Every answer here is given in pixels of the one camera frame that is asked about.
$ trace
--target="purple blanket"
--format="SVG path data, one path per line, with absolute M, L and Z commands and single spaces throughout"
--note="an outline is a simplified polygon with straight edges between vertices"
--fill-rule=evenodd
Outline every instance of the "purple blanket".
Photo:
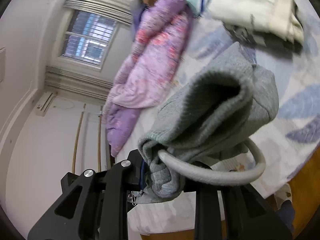
M 158 0 L 143 13 L 131 53 L 118 71 L 103 109 L 112 156 L 126 143 L 141 109 L 165 99 L 192 17 L 186 0 Z

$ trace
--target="wall outlet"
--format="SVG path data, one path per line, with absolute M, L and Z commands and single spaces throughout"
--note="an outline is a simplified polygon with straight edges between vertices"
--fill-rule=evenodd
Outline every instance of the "wall outlet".
M 5 47 L 0 49 L 0 82 L 4 80 L 5 69 Z

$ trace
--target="leaf pattern bed sheet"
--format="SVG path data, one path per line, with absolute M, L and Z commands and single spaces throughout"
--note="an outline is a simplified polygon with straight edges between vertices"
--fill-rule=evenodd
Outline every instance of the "leaf pattern bed sheet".
M 308 0 L 295 2 L 300 9 L 305 34 L 301 55 L 244 46 L 253 62 L 275 74 L 280 100 L 275 120 L 251 136 L 267 161 L 263 175 L 252 183 L 263 197 L 273 194 L 291 180 L 312 156 L 320 141 L 320 19 Z M 221 22 L 205 14 L 195 20 L 168 98 L 233 42 Z M 159 107 L 143 110 L 117 156 L 117 162 L 126 159 L 129 152 L 137 148 L 137 141 L 151 128 Z M 243 171 L 254 165 L 253 157 L 248 153 L 218 162 L 213 169 Z M 182 193 L 170 202 L 136 206 L 128 213 L 128 221 L 133 230 L 142 234 L 166 233 L 193 229 L 194 216 L 195 193 Z

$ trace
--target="wooden pole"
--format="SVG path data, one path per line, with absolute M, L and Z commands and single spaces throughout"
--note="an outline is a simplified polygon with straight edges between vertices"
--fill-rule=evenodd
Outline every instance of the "wooden pole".
M 101 172 L 101 120 L 102 120 L 102 106 L 100 106 L 100 114 L 99 114 L 99 131 L 98 131 L 98 172 Z
M 79 134 L 80 134 L 80 129 L 81 129 L 81 124 L 82 124 L 82 119 L 83 119 L 83 114 L 85 110 L 86 104 L 83 105 L 83 110 L 81 112 L 79 124 L 78 124 L 78 130 L 77 130 L 77 135 L 76 135 L 76 141 L 75 141 L 75 148 L 73 150 L 73 160 L 72 160 L 72 173 L 76 174 L 76 156 L 77 156 L 77 148 L 78 148 L 78 141 L 79 141 Z

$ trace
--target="window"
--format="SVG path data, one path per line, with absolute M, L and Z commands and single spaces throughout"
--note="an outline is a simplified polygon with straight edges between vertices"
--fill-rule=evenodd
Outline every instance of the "window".
M 100 65 L 109 48 L 117 22 L 97 14 L 76 10 L 71 19 L 61 55 Z

